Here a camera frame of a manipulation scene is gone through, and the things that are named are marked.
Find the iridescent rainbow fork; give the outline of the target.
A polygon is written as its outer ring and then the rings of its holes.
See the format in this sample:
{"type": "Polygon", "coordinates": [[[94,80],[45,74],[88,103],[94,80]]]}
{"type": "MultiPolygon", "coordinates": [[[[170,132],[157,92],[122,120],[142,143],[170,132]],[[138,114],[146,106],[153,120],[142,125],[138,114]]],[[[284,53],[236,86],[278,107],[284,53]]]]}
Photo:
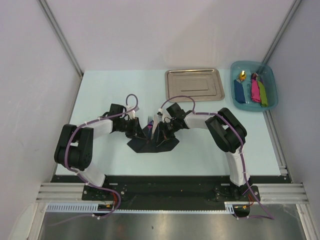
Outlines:
{"type": "Polygon", "coordinates": [[[153,117],[148,116],[148,119],[147,119],[147,128],[148,128],[147,140],[148,141],[151,139],[151,136],[152,136],[153,124],[154,124],[153,117]]]}

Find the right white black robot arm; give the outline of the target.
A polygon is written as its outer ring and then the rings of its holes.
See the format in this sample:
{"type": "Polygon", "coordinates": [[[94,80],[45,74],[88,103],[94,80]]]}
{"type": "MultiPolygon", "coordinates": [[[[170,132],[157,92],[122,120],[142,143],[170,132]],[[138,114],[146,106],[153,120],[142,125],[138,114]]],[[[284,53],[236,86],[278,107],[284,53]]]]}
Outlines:
{"type": "Polygon", "coordinates": [[[217,147],[226,155],[229,167],[231,196],[242,201],[251,188],[250,174],[244,158],[244,144],[247,130],[226,107],[217,113],[184,111],[177,103],[166,109],[168,116],[160,109],[162,119],[155,128],[155,144],[164,147],[176,140],[175,133],[184,129],[208,130],[217,147]]]}

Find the black paper napkin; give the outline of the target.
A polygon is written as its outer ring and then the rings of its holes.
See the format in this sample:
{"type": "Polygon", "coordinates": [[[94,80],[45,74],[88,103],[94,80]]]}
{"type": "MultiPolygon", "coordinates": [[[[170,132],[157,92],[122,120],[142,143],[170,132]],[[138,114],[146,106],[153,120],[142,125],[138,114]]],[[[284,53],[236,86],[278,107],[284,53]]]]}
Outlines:
{"type": "Polygon", "coordinates": [[[136,153],[142,154],[142,153],[163,153],[163,152],[170,152],[172,151],[179,143],[180,141],[175,138],[172,141],[168,141],[167,143],[164,143],[160,146],[156,146],[156,137],[158,135],[158,129],[156,127],[154,138],[150,139],[148,142],[144,141],[137,141],[134,139],[131,139],[127,145],[136,153]]]}

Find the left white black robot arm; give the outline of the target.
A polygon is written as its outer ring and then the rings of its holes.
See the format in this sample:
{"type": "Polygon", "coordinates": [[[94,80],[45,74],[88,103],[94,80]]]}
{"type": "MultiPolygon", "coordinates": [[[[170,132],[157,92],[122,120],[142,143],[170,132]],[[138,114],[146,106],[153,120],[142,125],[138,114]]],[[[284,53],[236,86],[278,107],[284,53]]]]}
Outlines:
{"type": "Polygon", "coordinates": [[[106,176],[92,163],[94,139],[113,132],[125,133],[133,140],[146,140],[135,109],[112,103],[109,111],[96,120],[76,126],[62,127],[54,152],[54,161],[74,172],[85,183],[94,185],[93,194],[100,200],[110,196],[111,188],[104,184],[106,176]]]}

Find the silver table knife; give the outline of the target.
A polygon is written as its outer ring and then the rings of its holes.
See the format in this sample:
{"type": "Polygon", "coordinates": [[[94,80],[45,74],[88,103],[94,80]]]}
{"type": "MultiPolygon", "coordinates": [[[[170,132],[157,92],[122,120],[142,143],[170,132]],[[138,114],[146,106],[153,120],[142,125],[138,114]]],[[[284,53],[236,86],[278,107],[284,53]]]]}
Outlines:
{"type": "Polygon", "coordinates": [[[155,114],[152,120],[153,120],[153,124],[152,124],[152,131],[151,131],[151,140],[154,138],[154,134],[158,125],[158,115],[155,114]]]}

